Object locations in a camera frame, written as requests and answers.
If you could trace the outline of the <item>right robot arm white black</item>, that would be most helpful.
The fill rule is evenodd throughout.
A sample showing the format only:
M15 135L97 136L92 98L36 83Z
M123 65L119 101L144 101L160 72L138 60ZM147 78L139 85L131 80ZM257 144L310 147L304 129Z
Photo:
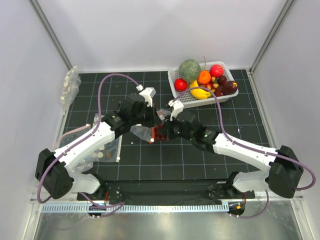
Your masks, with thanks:
M230 174L224 187L230 198L248 191L267 190L291 199L304 171L290 147L283 145L276 149L238 139L203 125L189 111L166 117L161 132L169 140L182 138L203 152L231 157L255 167L257 170L253 172Z

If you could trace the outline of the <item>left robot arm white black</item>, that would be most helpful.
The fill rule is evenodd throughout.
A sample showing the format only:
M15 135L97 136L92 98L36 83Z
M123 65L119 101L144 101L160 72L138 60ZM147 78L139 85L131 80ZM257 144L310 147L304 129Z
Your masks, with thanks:
M78 192L101 200L106 195L102 181L92 174L77 173L76 166L99 147L128 133L132 126L154 127L159 122L156 115L150 94L145 91L131 94L118 105L117 110L107 113L93 129L73 142L55 151L42 150L35 173L38 187L45 188L53 199Z

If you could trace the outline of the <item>orange fruit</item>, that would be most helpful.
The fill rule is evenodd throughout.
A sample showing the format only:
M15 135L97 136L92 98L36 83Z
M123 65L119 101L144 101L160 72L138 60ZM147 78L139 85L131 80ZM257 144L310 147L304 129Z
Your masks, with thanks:
M210 72L207 70L201 71L197 81L201 85L206 85L207 83L209 83L211 81Z

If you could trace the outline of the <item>purple grape bunch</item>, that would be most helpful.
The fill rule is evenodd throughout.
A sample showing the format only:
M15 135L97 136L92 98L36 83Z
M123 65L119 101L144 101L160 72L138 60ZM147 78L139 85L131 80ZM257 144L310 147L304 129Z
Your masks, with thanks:
M157 126L154 128L155 141L167 141L169 139L169 130L166 126Z

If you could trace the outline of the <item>clear zip bag red zipper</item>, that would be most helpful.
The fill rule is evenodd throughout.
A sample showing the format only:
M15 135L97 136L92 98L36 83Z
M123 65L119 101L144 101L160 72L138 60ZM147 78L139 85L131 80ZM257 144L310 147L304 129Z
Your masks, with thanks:
M171 112L169 110L161 108L157 112L157 116L160 118L161 123L154 127L146 127L142 125L134 125L130 128L130 132L133 133L135 136L140 138L141 140L148 142L150 144L154 144L154 128L158 126L163 126L165 121L170 118Z

